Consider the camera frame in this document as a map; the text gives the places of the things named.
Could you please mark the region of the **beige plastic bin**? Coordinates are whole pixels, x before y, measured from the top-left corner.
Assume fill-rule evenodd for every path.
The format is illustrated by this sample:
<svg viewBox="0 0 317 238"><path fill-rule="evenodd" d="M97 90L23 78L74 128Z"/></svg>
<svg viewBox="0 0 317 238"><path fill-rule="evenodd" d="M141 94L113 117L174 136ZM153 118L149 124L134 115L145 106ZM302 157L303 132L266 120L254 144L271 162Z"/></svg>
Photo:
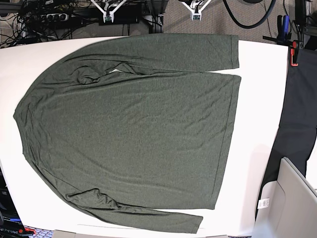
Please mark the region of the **beige plastic bin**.
<svg viewBox="0 0 317 238"><path fill-rule="evenodd" d="M263 187L264 198L269 206L258 209L253 238L317 236L317 192L288 158L281 159L277 180Z"/></svg>

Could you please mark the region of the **red black table clamp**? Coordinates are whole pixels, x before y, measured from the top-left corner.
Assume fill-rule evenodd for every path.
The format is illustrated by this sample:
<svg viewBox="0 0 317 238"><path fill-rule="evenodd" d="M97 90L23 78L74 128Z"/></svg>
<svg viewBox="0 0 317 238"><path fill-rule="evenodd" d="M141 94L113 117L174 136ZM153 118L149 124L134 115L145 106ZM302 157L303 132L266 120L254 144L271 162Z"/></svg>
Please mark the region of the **red black table clamp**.
<svg viewBox="0 0 317 238"><path fill-rule="evenodd" d="M294 40L290 45L290 65L298 66L297 58L299 50L303 48L303 42L299 40Z"/></svg>

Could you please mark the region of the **white barcode label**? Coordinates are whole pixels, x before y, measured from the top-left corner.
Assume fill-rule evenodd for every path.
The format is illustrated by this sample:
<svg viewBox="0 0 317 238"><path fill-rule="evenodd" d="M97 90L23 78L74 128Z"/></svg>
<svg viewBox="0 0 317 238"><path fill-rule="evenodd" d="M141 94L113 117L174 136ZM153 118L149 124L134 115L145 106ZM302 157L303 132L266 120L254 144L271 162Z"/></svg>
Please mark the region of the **white barcode label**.
<svg viewBox="0 0 317 238"><path fill-rule="evenodd" d="M264 209L269 206L269 198L260 199L258 201L257 209Z"/></svg>

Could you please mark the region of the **red clamp lower left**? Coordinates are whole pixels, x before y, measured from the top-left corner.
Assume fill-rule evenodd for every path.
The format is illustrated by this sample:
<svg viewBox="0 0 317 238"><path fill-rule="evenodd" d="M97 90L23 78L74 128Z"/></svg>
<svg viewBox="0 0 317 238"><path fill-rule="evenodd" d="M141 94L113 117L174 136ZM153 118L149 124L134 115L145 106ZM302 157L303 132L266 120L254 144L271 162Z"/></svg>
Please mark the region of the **red clamp lower left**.
<svg viewBox="0 0 317 238"><path fill-rule="evenodd" d="M33 236L36 235L36 230L31 228L23 228L18 230L19 236Z"/></svg>

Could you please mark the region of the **dark green long-sleeve shirt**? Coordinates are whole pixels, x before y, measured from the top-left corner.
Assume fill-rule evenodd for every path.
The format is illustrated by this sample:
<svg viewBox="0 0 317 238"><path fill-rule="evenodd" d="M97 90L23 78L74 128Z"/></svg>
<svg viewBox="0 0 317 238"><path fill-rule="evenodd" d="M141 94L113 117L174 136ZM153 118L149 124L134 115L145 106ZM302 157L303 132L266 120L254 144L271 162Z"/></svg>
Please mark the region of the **dark green long-sleeve shirt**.
<svg viewBox="0 0 317 238"><path fill-rule="evenodd" d="M14 119L23 155L71 207L101 221L195 234L220 192L241 78L235 35L97 42L30 86Z"/></svg>

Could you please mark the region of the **black box under table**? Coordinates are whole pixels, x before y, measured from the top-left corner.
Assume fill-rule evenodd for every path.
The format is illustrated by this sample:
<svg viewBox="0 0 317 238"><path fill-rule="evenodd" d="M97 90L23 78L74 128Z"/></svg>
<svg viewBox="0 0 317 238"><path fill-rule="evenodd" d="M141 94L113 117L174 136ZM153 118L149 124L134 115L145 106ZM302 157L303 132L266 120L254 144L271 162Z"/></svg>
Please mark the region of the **black box under table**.
<svg viewBox="0 0 317 238"><path fill-rule="evenodd" d="M140 21L141 9L133 6L123 6L114 13L114 20L104 22L102 18L99 19L99 25L118 25L118 24L137 24Z"/></svg>

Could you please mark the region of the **blue handled clamp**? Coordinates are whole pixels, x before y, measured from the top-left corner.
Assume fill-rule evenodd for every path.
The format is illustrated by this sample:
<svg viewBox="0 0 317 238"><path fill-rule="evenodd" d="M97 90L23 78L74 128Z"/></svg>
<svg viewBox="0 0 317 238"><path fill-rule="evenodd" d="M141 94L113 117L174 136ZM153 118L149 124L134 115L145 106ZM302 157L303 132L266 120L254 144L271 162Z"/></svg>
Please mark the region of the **blue handled clamp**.
<svg viewBox="0 0 317 238"><path fill-rule="evenodd" d="M277 16L277 43L279 45L285 45L291 37L291 33L289 33L289 16L288 15L278 15Z"/></svg>

